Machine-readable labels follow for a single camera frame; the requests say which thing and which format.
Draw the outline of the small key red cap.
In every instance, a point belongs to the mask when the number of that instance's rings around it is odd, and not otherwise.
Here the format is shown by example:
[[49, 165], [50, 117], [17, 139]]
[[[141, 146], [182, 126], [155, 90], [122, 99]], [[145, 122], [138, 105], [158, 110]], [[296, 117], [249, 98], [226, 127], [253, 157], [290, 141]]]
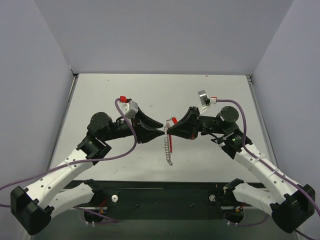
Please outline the small key red cap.
[[178, 123], [178, 120], [175, 116], [171, 117], [170, 119], [166, 120], [167, 122], [172, 122], [174, 125]]

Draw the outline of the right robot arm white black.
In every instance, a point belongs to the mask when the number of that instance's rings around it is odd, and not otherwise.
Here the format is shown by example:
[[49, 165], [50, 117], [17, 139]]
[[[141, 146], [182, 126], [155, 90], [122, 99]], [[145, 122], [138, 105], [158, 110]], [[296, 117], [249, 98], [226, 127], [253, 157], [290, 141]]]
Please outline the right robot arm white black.
[[292, 233], [315, 213], [316, 192], [310, 185], [299, 184], [274, 166], [239, 129], [238, 118], [239, 112], [232, 106], [223, 107], [215, 117], [202, 116], [197, 107], [190, 107], [167, 133], [187, 140], [196, 139], [199, 133], [220, 134], [215, 143], [266, 188], [263, 191], [237, 178], [224, 186], [225, 197], [263, 211], [281, 230]]

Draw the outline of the metal key holder red handle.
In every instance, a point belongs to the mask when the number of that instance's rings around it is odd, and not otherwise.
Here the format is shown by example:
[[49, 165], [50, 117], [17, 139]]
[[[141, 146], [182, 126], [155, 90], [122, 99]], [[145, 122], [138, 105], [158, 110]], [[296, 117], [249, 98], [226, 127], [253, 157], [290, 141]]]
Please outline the metal key holder red handle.
[[164, 137], [164, 151], [165, 151], [165, 159], [170, 166], [173, 166], [172, 162], [172, 136], [168, 134], [168, 129], [171, 127], [170, 123], [167, 121], [163, 127], [165, 137]]

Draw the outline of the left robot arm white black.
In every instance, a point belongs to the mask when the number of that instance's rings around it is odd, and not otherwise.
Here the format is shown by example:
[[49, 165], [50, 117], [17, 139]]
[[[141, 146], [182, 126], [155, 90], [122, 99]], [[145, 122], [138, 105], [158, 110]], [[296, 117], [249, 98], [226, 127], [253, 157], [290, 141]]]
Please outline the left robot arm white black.
[[[70, 208], [89, 203], [96, 206], [103, 199], [102, 188], [86, 180], [74, 190], [62, 192], [71, 181], [98, 162], [112, 161], [129, 155], [137, 146], [164, 135], [163, 124], [146, 116], [140, 108], [122, 114], [112, 121], [105, 112], [95, 113], [87, 126], [85, 138], [58, 166], [39, 176], [25, 188], [15, 187], [10, 193], [10, 210], [26, 232], [41, 232], [53, 217]], [[107, 141], [133, 136], [133, 146], [118, 156], [107, 157]]]

